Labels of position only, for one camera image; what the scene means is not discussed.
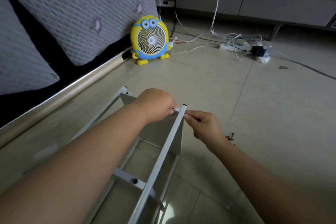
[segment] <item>cabinet leg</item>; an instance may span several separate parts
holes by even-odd
[[[274,37],[275,37],[275,35],[277,34],[277,32],[279,31],[279,28],[282,26],[282,24],[281,25],[276,25],[276,26],[274,26],[274,28],[273,28],[273,31],[271,32],[271,34],[269,35],[269,37],[268,37],[268,41],[273,41],[273,39],[274,39]]]

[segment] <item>yellow foot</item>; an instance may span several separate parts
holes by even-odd
[[[147,64],[148,63],[148,60],[146,60],[146,59],[139,59],[139,60],[137,60],[137,62],[136,62],[139,66],[141,66],[141,65],[145,65],[145,64]]]
[[[164,55],[160,56],[159,59],[168,59],[169,58],[169,54],[165,53]]]

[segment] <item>person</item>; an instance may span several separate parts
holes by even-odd
[[[82,223],[141,129],[176,106],[167,92],[145,90],[0,195],[0,223]],[[184,118],[265,223],[335,222],[229,142],[212,113],[187,110]]]

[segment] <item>minion fan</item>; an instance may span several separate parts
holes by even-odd
[[[144,16],[131,31],[132,58],[138,65],[145,65],[149,59],[167,59],[172,43],[169,42],[166,25],[157,17]]]

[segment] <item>gray quilted fabric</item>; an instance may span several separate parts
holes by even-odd
[[[157,16],[155,0],[19,1],[55,37],[75,65],[88,63],[130,33],[139,13]],[[142,9],[136,11],[138,3]]]
[[[59,79],[36,50],[9,0],[0,0],[0,95],[41,89]]]

